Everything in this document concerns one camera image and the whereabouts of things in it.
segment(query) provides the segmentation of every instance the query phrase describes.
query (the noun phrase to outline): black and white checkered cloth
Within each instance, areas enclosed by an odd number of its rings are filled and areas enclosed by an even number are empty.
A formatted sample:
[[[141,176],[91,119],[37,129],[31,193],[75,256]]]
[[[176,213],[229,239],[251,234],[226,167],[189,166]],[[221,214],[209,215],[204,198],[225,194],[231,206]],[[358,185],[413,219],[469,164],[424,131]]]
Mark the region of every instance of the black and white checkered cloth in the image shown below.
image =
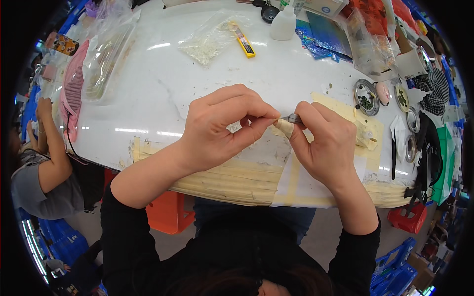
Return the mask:
[[[442,116],[445,111],[446,102],[449,100],[449,86],[446,76],[438,69],[427,75],[420,75],[413,78],[416,87],[424,91],[432,91],[433,93],[426,95],[419,103],[421,108],[434,115]]]

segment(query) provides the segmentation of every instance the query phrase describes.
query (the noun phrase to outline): hand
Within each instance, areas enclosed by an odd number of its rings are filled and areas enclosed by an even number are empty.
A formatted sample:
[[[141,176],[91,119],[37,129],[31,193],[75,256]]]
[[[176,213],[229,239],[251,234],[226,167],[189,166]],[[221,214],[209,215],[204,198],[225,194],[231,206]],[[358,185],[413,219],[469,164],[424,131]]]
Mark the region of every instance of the hand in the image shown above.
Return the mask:
[[[27,132],[29,133],[33,133],[33,128],[31,127],[32,122],[33,122],[32,120],[29,120],[27,123]]]
[[[226,86],[189,105],[175,153],[188,174],[223,164],[260,139],[280,113],[243,84]],[[240,121],[241,129],[226,127]]]
[[[295,114],[314,135],[308,143],[305,127],[295,125],[290,144],[303,167],[329,190],[357,178],[354,168],[356,126],[320,103],[300,102]]]
[[[36,118],[38,120],[43,120],[48,116],[51,117],[51,99],[50,98],[39,98],[38,106],[36,107]]]

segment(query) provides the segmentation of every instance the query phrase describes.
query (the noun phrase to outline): concrete floor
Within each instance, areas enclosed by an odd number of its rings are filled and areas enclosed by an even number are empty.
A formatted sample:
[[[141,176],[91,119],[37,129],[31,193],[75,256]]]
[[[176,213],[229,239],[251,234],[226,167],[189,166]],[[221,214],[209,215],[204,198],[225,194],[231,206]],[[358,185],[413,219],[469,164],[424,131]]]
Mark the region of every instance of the concrete floor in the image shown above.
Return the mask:
[[[185,209],[191,207],[192,200],[187,200]],[[415,238],[417,244],[414,251],[420,252],[423,248],[429,229],[429,224],[436,210],[436,205],[428,206],[428,214],[420,232],[418,234],[407,233],[403,230],[392,227],[387,220],[387,214],[390,209],[377,209],[382,221],[382,230],[380,234],[380,247],[377,257],[383,256],[394,248],[398,247],[409,237]],[[100,227],[100,205],[94,211],[96,215],[87,213],[78,213],[77,215],[66,218],[69,225],[78,230],[87,239],[87,243],[92,245],[102,235]],[[308,231],[308,235],[303,238],[301,247],[312,258],[314,258],[326,271],[329,262],[336,254],[336,247],[339,243],[339,235],[342,225],[337,208],[318,209],[314,215],[313,222]],[[155,238],[156,251],[162,260],[174,255],[178,250],[185,247],[188,240],[194,237],[194,225],[190,225],[180,234],[169,235],[152,229],[150,233]],[[102,263],[102,252],[99,253],[97,261]]]

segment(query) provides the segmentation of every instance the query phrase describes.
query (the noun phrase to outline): pink mesh pouch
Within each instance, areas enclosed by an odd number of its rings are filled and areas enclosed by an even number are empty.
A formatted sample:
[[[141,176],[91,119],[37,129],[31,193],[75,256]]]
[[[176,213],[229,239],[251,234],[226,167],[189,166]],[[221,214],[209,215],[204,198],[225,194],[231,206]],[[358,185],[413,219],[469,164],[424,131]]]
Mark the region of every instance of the pink mesh pouch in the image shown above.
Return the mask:
[[[64,121],[64,135],[69,133],[71,142],[76,141],[76,124],[81,110],[81,89],[84,83],[82,77],[82,62],[89,48],[89,41],[86,40],[74,54],[66,66],[63,76],[63,84],[59,94],[61,118]]]

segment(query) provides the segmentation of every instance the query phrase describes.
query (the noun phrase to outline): orange stool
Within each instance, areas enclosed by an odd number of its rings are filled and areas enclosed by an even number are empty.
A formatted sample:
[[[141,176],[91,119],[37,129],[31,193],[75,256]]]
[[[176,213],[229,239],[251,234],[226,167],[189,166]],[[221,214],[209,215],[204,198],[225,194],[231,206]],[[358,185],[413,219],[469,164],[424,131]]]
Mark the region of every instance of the orange stool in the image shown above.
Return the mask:
[[[167,191],[146,206],[148,224],[167,233],[181,233],[194,221],[194,211],[184,210],[184,194]]]
[[[402,229],[409,233],[418,233],[423,222],[425,222],[427,213],[425,205],[418,202],[417,205],[411,209],[411,212],[415,214],[412,218],[408,218],[408,215],[401,215],[401,211],[404,208],[406,207],[390,210],[387,215],[388,221],[390,221],[395,228]]]

